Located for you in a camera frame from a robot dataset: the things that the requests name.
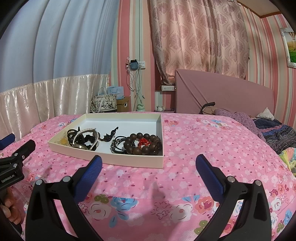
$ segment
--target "striped wallpaper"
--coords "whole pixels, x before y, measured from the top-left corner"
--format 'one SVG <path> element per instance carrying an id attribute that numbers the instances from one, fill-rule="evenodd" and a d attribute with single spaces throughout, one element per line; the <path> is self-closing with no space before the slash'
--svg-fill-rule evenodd
<path id="1" fill-rule="evenodd" d="M 146 68 L 141 70 L 141 92 L 146 111 L 156 106 L 174 106 L 174 92 L 155 91 L 155 62 L 152 50 L 149 21 L 149 0 L 120 0 L 118 18 L 115 21 L 110 84 L 123 86 L 125 96 L 131 96 L 129 110 L 134 107 L 134 92 L 128 88 L 129 76 L 126 74 L 126 59 L 145 61 Z"/>
<path id="2" fill-rule="evenodd" d="M 296 69 L 287 67 L 279 30 L 290 26 L 282 14 L 260 19 L 244 7 L 241 10 L 250 45 L 246 79 L 272 88 L 275 118 L 296 128 Z"/>
<path id="3" fill-rule="evenodd" d="M 280 28 L 288 23 L 283 15 L 260 19 L 241 7 L 249 44 L 250 61 L 246 79 L 274 90 L 275 117 L 296 128 L 296 69 L 288 68 Z M 118 19 L 115 23 L 110 84 L 123 86 L 125 96 L 131 96 L 129 109 L 134 107 L 134 93 L 128 89 L 126 58 L 146 62 L 141 70 L 142 88 L 146 111 L 157 105 L 174 107 L 174 93 L 155 91 L 155 62 L 152 50 L 149 0 L 120 0 Z"/>

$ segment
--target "purple blanket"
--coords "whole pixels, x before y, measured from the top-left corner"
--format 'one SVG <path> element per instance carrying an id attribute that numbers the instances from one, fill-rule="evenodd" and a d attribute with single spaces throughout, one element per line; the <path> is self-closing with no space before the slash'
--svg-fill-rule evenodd
<path id="1" fill-rule="evenodd" d="M 243 113 L 243 112 L 232 113 L 227 110 L 216 109 L 214 111 L 214 115 L 228 116 L 228 117 L 236 120 L 237 122 L 241 123 L 244 127 L 248 128 L 251 132 L 253 132 L 256 136 L 258 136 L 261 140 L 266 142 L 261 131 L 256 127 L 254 121 L 246 113 Z"/>

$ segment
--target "wooden trim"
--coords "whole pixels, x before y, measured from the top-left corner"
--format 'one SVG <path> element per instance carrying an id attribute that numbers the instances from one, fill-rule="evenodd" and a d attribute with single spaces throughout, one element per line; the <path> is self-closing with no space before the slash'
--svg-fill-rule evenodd
<path id="1" fill-rule="evenodd" d="M 281 14 L 281 12 L 272 12 L 272 13 L 268 13 L 268 14 L 265 14 L 265 15 L 260 16 L 256 12 L 254 12 L 252 9 L 250 9 L 249 7 L 247 7 L 246 5 L 244 5 L 243 3 L 241 3 L 240 1 L 237 1 L 237 2 L 240 3 L 242 6 L 244 6 L 245 8 L 249 9 L 252 13 L 254 13 L 255 15 L 257 15 L 259 18 L 267 18 L 267 17 L 273 16 L 273 15 Z"/>
<path id="2" fill-rule="evenodd" d="M 267 17 L 273 16 L 273 15 L 278 15 L 278 14 L 281 14 L 281 12 L 280 11 L 272 12 L 272 13 L 269 13 L 269 14 L 262 15 L 262 16 L 260 16 L 260 18 L 267 18 Z"/>

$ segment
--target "cardboard box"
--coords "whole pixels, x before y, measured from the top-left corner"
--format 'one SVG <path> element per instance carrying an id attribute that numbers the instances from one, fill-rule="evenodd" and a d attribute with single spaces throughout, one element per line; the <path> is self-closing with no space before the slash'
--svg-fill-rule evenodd
<path id="1" fill-rule="evenodd" d="M 163 150 L 160 156 L 136 156 L 115 154 L 111 152 L 111 142 L 99 141 L 96 151 L 81 150 L 69 146 L 58 144 L 57 142 L 65 136 L 70 129 L 81 130 L 86 128 L 96 128 L 101 134 L 101 138 L 106 134 L 110 134 L 112 130 L 118 127 L 115 136 L 129 136 L 132 133 L 137 134 L 154 134 L 163 142 L 163 128 L 160 114 L 150 113 L 92 113 L 84 114 L 77 120 L 66 126 L 53 138 L 48 141 L 52 151 L 90 161 L 95 155 L 101 156 L 103 163 L 128 167 L 146 167 L 146 168 L 162 168 L 163 167 Z"/>
<path id="2" fill-rule="evenodd" d="M 128 111 L 128 102 L 130 97 L 124 97 L 122 100 L 117 100 L 117 112 L 127 112 Z"/>

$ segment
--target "human hand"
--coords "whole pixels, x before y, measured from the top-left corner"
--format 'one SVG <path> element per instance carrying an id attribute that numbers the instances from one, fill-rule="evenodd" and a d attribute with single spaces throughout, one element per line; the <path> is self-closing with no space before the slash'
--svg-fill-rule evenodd
<path id="1" fill-rule="evenodd" d="M 13 196 L 12 190 L 10 187 L 7 189 L 7 194 L 4 198 L 4 205 L 0 205 L 4 215 L 8 218 L 9 221 L 19 224 L 21 221 L 20 211 L 15 205 L 15 198 Z"/>

